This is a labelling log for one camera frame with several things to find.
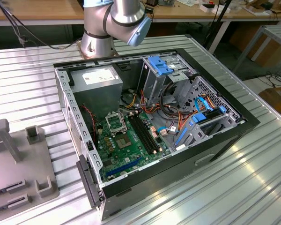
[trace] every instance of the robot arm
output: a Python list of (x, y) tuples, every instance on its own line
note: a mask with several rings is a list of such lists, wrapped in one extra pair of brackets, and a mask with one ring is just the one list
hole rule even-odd
[(114, 55), (112, 37), (138, 46), (150, 28), (140, 0), (85, 0), (83, 7), (81, 51), (86, 58)]

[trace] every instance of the motherboard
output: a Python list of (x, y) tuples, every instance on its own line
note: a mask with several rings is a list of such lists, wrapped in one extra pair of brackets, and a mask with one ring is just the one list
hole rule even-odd
[(103, 162), (100, 175), (104, 182), (170, 154), (163, 137), (155, 133), (144, 112), (136, 116), (114, 113), (97, 123), (96, 128), (99, 130), (97, 149)]

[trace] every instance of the open computer tower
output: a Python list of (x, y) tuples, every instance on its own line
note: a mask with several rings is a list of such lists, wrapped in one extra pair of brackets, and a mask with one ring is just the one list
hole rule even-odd
[(54, 65), (103, 220), (223, 155), (259, 121), (183, 49)]

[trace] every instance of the red cable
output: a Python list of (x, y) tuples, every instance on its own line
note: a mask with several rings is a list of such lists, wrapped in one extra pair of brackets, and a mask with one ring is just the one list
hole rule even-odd
[(93, 130), (94, 130), (94, 140), (93, 140), (93, 141), (95, 141), (96, 133), (95, 133), (95, 122), (94, 122), (93, 114), (92, 114), (92, 112), (91, 112), (87, 107), (85, 107), (84, 105), (82, 105), (81, 107), (84, 108), (84, 109), (90, 114), (90, 117), (92, 118), (92, 121), (93, 121)]

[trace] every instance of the slotted metal table surface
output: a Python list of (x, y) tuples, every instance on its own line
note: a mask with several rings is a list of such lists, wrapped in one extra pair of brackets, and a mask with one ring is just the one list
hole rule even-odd
[(281, 26), (264, 26), (263, 32), (281, 44)]
[(277, 224), (281, 223), (281, 116), (224, 65), (186, 36), (115, 42), (119, 54), (184, 48), (259, 120), (220, 159), (101, 222), (90, 208), (77, 156), (60, 110), (53, 63), (80, 60), (76, 46), (0, 50), (0, 119), (12, 131), (44, 128), (60, 195), (0, 224)]

